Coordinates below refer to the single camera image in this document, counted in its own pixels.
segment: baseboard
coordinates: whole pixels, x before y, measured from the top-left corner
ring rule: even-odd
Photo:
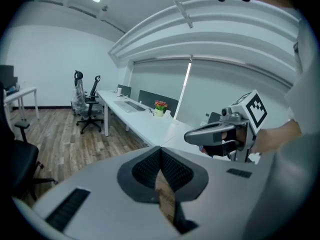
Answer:
[[[24,106],[25,110],[34,110],[35,106]],[[18,106],[14,106],[13,110],[18,110]],[[71,106],[38,106],[39,110],[59,110],[59,109],[71,109]]]

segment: long white desk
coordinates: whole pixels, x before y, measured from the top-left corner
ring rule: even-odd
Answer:
[[[109,108],[112,110],[132,131],[134,131],[149,146],[161,146],[182,150],[199,156],[210,158],[202,153],[198,146],[185,142],[184,135],[193,129],[192,126],[174,119],[165,119],[154,116],[149,112],[147,106],[140,104],[124,96],[117,97],[117,94],[108,90],[98,90],[97,94],[104,102],[104,134],[109,135]],[[145,108],[145,111],[125,112],[115,101],[130,101]],[[226,156],[214,156],[214,159],[227,160]],[[250,154],[249,158],[257,163],[259,156]]]
[[[4,99],[4,104],[10,104],[16,100],[18,100],[18,106],[19,106],[19,113],[20,113],[20,117],[22,120],[26,120],[26,115],[25,115],[25,108],[24,108],[24,100],[23,100],[23,96],[28,95],[30,93],[34,93],[34,107],[35,107],[35,114],[36,114],[36,118],[40,119],[39,117],[39,111],[38,111],[38,102],[37,102],[37,88],[36,87],[27,87],[27,88],[21,88],[19,91],[17,91],[16,93],[13,93],[7,97],[5,97]],[[6,106],[7,109],[7,122],[10,126],[10,128],[12,129],[12,126],[10,124],[10,112],[9,112],[9,107]]]

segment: flower pot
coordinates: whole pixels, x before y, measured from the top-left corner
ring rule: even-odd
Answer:
[[[164,111],[163,110],[159,110],[159,109],[155,109],[154,110],[154,115],[156,117],[163,117],[164,116]]]

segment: potted plant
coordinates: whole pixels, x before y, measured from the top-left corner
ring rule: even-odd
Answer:
[[[154,105],[155,105],[154,115],[157,117],[163,117],[164,109],[168,107],[168,104],[164,101],[156,100]]]

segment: chair armrest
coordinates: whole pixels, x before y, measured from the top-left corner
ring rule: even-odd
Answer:
[[[14,126],[20,129],[27,129],[30,126],[30,123],[26,121],[19,121],[19,122],[16,122]]]
[[[85,103],[87,103],[87,104],[99,104],[98,101],[86,101]]]

